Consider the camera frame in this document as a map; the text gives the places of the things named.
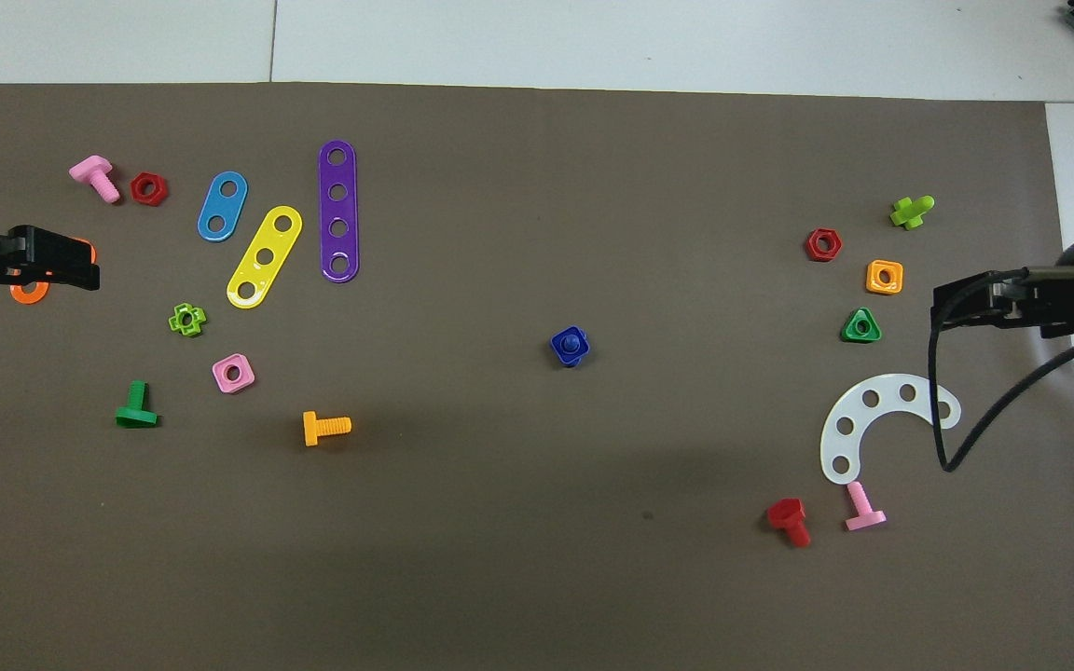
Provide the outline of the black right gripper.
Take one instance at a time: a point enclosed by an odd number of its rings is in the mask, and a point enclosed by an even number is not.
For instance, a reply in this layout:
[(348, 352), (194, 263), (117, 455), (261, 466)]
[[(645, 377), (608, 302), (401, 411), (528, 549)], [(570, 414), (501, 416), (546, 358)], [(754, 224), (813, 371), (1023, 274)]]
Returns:
[(960, 290), (985, 281), (995, 269), (973, 273), (964, 279), (933, 289), (930, 326), (952, 330), (972, 324), (993, 324), (1003, 318), (1007, 327), (1037, 327), (1043, 338), (1074, 336), (1074, 268), (1026, 268), (1015, 279), (990, 286), (990, 296), (966, 296), (952, 301)]

